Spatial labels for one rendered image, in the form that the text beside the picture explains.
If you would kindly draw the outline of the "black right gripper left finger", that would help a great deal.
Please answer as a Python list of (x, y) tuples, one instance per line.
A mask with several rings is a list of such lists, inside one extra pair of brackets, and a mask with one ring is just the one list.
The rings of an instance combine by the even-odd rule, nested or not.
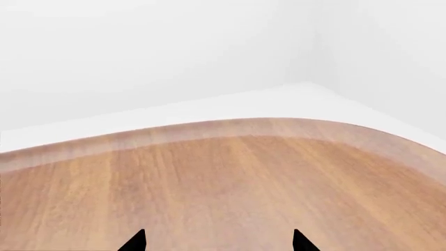
[(130, 240), (128, 240), (117, 251), (146, 251), (145, 229), (140, 229)]

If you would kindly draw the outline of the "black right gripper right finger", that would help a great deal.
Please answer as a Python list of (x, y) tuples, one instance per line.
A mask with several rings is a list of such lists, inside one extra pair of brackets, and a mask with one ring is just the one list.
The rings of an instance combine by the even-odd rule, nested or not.
[(301, 231), (294, 229), (293, 251), (320, 251)]

